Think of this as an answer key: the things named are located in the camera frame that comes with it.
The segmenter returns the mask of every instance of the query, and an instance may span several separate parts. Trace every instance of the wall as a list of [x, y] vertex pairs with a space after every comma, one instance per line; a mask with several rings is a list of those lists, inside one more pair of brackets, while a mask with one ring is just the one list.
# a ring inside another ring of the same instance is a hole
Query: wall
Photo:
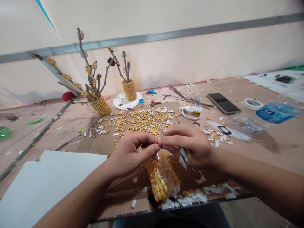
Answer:
[[[76, 27], [88, 42], [303, 12], [296, 0], [41, 2], [58, 35], [34, 0], [3, 0], [0, 54], [70, 44], [77, 41]], [[303, 64], [303, 26], [295, 22], [114, 49], [121, 63], [121, 51], [127, 52], [130, 76], [139, 90]], [[97, 60], [98, 73], [104, 76], [108, 50], [92, 50], [88, 55], [89, 62]], [[54, 58], [62, 72], [84, 85], [85, 61], [78, 53]], [[0, 108], [60, 97], [68, 90], [57, 81], [38, 60], [0, 64], [0, 85], [5, 88], [0, 91]], [[120, 83], [117, 67], [110, 68], [103, 94], [121, 92]]]

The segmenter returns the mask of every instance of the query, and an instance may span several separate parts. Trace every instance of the white tape roll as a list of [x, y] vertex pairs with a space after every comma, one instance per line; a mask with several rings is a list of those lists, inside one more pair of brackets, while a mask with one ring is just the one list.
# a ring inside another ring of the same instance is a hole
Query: white tape roll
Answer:
[[242, 105], [251, 110], [259, 110], [264, 106], [262, 102], [250, 98], [243, 100]]

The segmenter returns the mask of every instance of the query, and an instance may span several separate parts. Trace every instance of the smartphone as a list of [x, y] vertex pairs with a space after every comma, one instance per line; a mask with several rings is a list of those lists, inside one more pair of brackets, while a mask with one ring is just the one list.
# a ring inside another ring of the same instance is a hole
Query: smartphone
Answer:
[[210, 93], [207, 97], [224, 113], [233, 114], [236, 112], [241, 112], [241, 110], [236, 107], [231, 101], [224, 97], [220, 93]]

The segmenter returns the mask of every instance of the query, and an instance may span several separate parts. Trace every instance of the bottle label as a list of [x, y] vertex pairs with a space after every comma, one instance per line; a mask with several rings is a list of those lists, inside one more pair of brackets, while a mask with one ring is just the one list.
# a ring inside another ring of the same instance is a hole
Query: bottle label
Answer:
[[270, 102], [269, 104], [262, 107], [256, 112], [256, 114], [263, 120], [280, 124], [292, 117], [300, 114], [295, 107], [281, 103], [281, 102]]

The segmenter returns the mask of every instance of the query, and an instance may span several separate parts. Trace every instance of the white paper plate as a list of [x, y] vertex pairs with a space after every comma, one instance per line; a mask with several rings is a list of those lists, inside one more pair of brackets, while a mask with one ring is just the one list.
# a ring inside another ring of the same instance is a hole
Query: white paper plate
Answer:
[[117, 97], [115, 97], [113, 100], [114, 107], [121, 110], [134, 108], [138, 104], [139, 100], [143, 98], [143, 96], [139, 92], [136, 93], [137, 93], [137, 99], [134, 101], [128, 101], [125, 93], [121, 93], [117, 95]]

